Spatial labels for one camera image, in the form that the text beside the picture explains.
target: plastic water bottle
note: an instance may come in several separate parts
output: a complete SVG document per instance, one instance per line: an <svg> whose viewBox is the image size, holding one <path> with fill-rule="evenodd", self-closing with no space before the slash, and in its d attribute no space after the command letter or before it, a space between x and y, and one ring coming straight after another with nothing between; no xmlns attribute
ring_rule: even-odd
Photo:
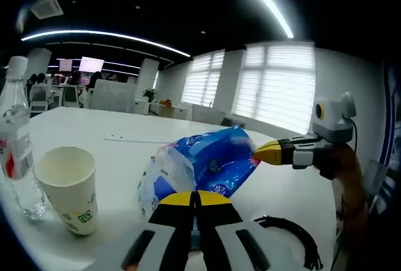
<svg viewBox="0 0 401 271"><path fill-rule="evenodd" d="M29 219L39 220L46 203L34 176L30 111L23 85L27 64L24 56L14 56L9 62L0 95L0 163L17 205Z"/></svg>

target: robotic arm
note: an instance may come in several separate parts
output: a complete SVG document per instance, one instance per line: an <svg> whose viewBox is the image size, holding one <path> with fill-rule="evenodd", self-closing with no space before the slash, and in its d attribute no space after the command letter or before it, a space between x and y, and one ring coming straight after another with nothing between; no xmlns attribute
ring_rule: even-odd
<svg viewBox="0 0 401 271"><path fill-rule="evenodd" d="M317 97L313 106L313 133L268 142L254 151L254 157L269 164L292 164L294 169L304 169L324 159L333 144L352 140L352 117L357 110L349 92L337 101ZM334 177L333 173L321 175L330 180Z"/></svg>

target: bottle cap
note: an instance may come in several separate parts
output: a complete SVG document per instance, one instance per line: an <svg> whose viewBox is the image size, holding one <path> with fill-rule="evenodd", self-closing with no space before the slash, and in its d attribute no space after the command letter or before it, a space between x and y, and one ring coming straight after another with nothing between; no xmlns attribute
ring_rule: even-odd
<svg viewBox="0 0 401 271"><path fill-rule="evenodd" d="M28 65L28 58L25 56L13 56L8 62L7 76L8 79L20 80L23 78L26 67Z"/></svg>

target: potted plant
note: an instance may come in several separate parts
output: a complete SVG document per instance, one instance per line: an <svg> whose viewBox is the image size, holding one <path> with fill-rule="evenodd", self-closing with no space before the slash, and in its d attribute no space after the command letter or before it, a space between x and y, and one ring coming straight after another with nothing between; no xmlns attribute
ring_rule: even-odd
<svg viewBox="0 0 401 271"><path fill-rule="evenodd" d="M153 102L153 100L155 99L155 94L156 94L156 89L148 88L145 91L143 91L143 97L147 97L149 103Z"/></svg>

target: air vent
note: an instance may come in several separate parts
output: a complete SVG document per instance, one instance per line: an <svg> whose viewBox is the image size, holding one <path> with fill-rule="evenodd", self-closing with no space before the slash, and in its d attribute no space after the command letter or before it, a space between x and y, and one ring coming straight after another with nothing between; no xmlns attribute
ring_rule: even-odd
<svg viewBox="0 0 401 271"><path fill-rule="evenodd" d="M31 7L31 12L39 20L64 14L57 0L36 1Z"/></svg>

